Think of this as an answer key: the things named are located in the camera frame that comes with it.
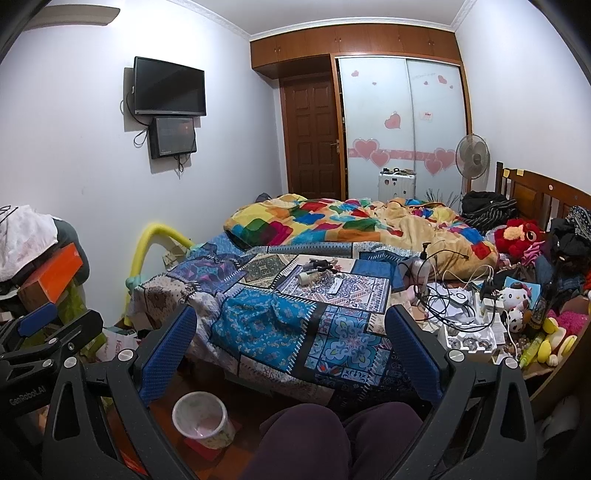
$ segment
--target purple pants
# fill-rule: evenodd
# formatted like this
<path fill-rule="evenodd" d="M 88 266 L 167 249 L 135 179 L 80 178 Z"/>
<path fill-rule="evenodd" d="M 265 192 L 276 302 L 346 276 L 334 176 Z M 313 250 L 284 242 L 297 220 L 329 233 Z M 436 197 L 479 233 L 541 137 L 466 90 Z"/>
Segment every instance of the purple pants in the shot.
<path fill-rule="evenodd" d="M 261 425 L 259 448 L 240 480 L 382 480 L 423 422 L 404 403 L 385 403 L 341 422 L 301 404 Z"/>

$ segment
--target black clothes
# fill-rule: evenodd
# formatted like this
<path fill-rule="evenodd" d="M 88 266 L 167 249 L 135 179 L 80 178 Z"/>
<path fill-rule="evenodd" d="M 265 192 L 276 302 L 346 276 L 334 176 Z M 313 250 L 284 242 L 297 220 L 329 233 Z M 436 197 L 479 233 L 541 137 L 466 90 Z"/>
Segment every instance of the black clothes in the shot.
<path fill-rule="evenodd" d="M 467 225 L 485 234 L 488 230 L 517 218 L 517 200 L 495 192 L 468 192 L 462 199 L 462 217 Z"/>

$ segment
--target pink plush toy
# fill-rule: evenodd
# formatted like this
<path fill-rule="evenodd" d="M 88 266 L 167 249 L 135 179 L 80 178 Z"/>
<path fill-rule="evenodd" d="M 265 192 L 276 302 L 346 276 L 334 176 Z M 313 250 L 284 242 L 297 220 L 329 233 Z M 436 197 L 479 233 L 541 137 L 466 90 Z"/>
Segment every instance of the pink plush toy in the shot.
<path fill-rule="evenodd" d="M 587 315 L 575 312 L 562 312 L 556 315 L 554 310 L 548 312 L 548 317 L 556 319 L 558 326 L 566 329 L 566 337 L 570 335 L 579 335 L 583 327 L 587 324 Z"/>

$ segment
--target small bottle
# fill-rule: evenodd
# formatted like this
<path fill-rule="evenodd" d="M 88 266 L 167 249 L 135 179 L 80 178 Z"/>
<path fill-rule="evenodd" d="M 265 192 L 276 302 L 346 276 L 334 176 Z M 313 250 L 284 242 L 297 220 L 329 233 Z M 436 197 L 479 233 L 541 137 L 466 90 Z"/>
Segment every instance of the small bottle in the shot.
<path fill-rule="evenodd" d="M 525 352 L 523 352 L 523 355 L 521 355 L 521 358 L 519 359 L 520 368 L 527 367 L 531 363 L 531 361 L 538 353 L 538 350 L 540 349 L 540 346 L 542 345 L 542 342 L 545 338 L 546 334 L 544 332 L 540 332 L 538 333 L 538 335 L 535 336 L 529 348 Z"/>

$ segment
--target orange box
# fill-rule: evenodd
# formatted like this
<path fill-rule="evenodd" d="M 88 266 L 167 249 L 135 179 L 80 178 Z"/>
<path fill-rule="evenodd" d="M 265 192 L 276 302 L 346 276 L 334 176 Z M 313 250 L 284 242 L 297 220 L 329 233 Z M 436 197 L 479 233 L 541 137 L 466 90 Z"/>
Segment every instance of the orange box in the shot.
<path fill-rule="evenodd" d="M 36 269 L 18 289 L 18 297 L 27 311 L 55 303 L 82 266 L 82 259 L 74 244 L 59 249 Z"/>

